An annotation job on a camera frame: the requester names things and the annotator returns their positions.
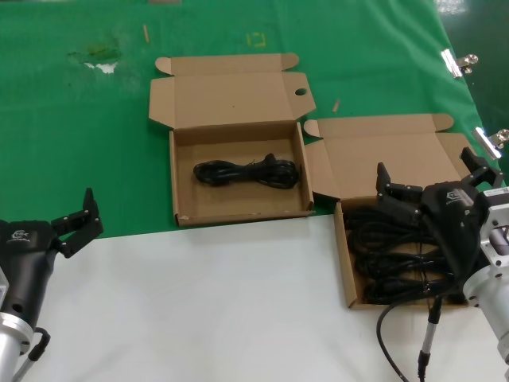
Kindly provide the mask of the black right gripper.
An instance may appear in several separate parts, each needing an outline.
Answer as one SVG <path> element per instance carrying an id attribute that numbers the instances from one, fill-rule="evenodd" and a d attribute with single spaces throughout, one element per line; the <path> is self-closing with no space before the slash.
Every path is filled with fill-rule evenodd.
<path id="1" fill-rule="evenodd" d="M 393 183 L 380 162 L 376 192 L 378 209 L 395 221 L 416 228 L 423 219 L 454 277 L 466 281 L 488 269 L 480 248 L 483 213 L 474 205 L 480 194 L 477 186 L 486 182 L 492 188 L 501 188 L 503 173 L 469 147 L 462 150 L 460 159 L 469 171 L 467 176 L 461 181 L 432 184 L 424 190 L 420 186 Z"/>

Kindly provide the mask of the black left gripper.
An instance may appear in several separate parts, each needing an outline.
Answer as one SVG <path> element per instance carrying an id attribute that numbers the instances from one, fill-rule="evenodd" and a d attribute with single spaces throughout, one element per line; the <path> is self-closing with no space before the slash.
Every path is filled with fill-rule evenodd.
<path id="1" fill-rule="evenodd" d="M 86 189 L 80 211 L 51 224 L 3 220 L 1 269 L 9 286 L 1 311 L 36 325 L 58 251 L 69 259 L 102 233 L 103 223 L 92 188 Z"/>

